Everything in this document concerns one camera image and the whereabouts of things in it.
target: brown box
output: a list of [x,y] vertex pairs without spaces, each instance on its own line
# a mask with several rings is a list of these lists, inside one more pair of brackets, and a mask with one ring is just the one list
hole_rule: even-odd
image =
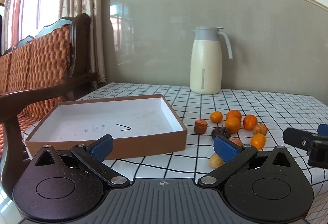
[[62,102],[56,105],[27,137],[34,157],[46,144],[69,150],[89,145],[110,134],[112,153],[122,159],[182,151],[187,129],[162,95],[144,95]]

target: orange fruit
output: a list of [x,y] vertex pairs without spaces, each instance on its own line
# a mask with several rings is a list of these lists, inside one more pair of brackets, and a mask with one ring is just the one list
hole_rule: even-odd
[[229,131],[233,134],[240,130],[241,122],[237,117],[230,117],[226,120],[224,126],[229,129]]
[[223,115],[220,111],[214,111],[210,115],[210,120],[214,123],[220,123],[223,119]]
[[236,145],[239,145],[239,146],[243,145],[242,141],[238,138],[234,138],[231,141],[234,142]]
[[255,125],[257,125],[257,118],[254,115],[247,115],[243,119],[244,128],[251,131]]
[[231,117],[237,117],[241,120],[241,113],[238,110],[230,110],[226,115],[226,120]]
[[251,145],[255,146],[257,150],[265,146],[265,136],[261,133],[254,134],[251,138]]
[[267,132],[268,128],[263,123],[259,123],[253,127],[253,134],[261,133],[265,136]]

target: dark wood chair post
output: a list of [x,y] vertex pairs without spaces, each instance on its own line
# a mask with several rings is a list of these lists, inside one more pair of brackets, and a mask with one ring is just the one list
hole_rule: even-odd
[[0,172],[2,189],[10,199],[13,198],[15,184],[24,172],[22,135],[17,116],[12,116],[3,124],[4,151]]

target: dark purple fruit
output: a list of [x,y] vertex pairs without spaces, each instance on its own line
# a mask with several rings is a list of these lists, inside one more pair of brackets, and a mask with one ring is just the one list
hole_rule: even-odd
[[215,128],[214,130],[212,130],[212,138],[213,138],[213,140],[218,135],[222,135],[222,136],[226,137],[227,139],[230,139],[231,132],[229,131],[228,128],[222,126],[222,127],[218,127],[218,128]]

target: checkered tablecloth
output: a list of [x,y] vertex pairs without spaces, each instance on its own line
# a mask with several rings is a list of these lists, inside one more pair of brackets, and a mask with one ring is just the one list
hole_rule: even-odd
[[[263,150],[272,150],[276,145],[288,148],[314,190],[314,203],[307,219],[312,223],[328,221],[328,170],[307,165],[308,156],[304,150],[285,145],[283,130],[287,127],[315,132],[319,124],[328,123],[328,107],[311,96],[272,92],[222,89],[215,95],[200,95],[189,87],[171,85],[147,85],[110,83],[81,100],[162,94],[172,105],[188,129],[186,150],[163,155],[105,160],[104,163],[130,180],[141,178],[185,178],[199,177],[212,171],[209,158],[214,153],[211,131],[217,127],[210,121],[210,113],[221,111],[225,114],[232,109],[239,110],[243,117],[257,116],[258,121],[268,127],[266,144]],[[204,135],[194,133],[196,119],[208,122]],[[242,129],[232,137],[249,144],[252,132]]]

